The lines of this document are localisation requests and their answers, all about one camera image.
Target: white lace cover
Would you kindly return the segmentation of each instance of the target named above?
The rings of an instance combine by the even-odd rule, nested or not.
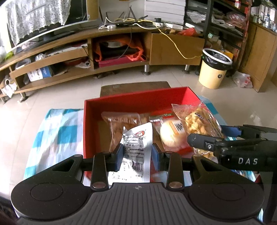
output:
[[[55,23],[64,25],[71,0],[11,0],[6,5],[8,27],[15,45],[25,35]]]

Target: metal cabinet leg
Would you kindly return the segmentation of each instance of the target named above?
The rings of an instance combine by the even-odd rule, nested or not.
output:
[[[21,99],[19,100],[19,102],[24,102],[28,98],[28,96],[24,92],[20,93],[20,95]]]
[[[184,73],[189,74],[189,65],[185,66],[185,69],[183,70]]]
[[[5,98],[3,98],[3,97],[0,97],[0,99],[1,99],[1,101],[3,102],[3,104],[5,104],[6,101],[7,101],[7,100],[5,100]]]
[[[146,76],[150,75],[149,67],[150,65],[144,65],[144,71],[142,73],[143,75],[146,75]]]

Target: black trash bag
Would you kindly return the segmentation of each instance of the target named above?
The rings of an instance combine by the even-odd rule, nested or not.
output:
[[[229,62],[227,56],[224,56],[224,55],[221,55],[217,52],[209,51],[209,50],[206,50],[206,52],[208,54],[212,55],[213,57],[221,60],[221,61]],[[206,55],[205,52],[203,52],[202,59],[207,65],[209,65],[210,67],[212,67],[216,70],[230,70],[230,69],[232,69],[232,64],[225,64],[225,63],[219,62],[215,59],[212,59],[211,57]]]

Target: round bun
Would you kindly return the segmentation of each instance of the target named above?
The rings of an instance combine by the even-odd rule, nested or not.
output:
[[[160,136],[162,142],[168,147],[180,147],[186,140],[186,133],[179,134],[174,133],[174,130],[170,126],[171,120],[164,122],[160,129]]]

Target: snack bag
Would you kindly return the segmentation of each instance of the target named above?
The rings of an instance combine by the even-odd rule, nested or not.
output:
[[[151,113],[149,121],[159,133],[165,151],[178,152],[181,155],[191,151],[187,143],[187,132],[172,109]]]
[[[102,112],[103,120],[109,125],[112,140],[109,151],[112,152],[122,139],[123,127],[127,130],[141,125],[140,116],[137,113],[127,112]]]
[[[108,183],[150,182],[152,150],[152,124],[146,123],[130,129],[124,127],[122,139],[124,157],[118,172],[109,172]]]
[[[172,104],[173,111],[182,121],[188,134],[203,134],[212,137],[224,137],[221,127],[204,103],[193,105]],[[213,153],[194,148],[196,154],[217,161]]]

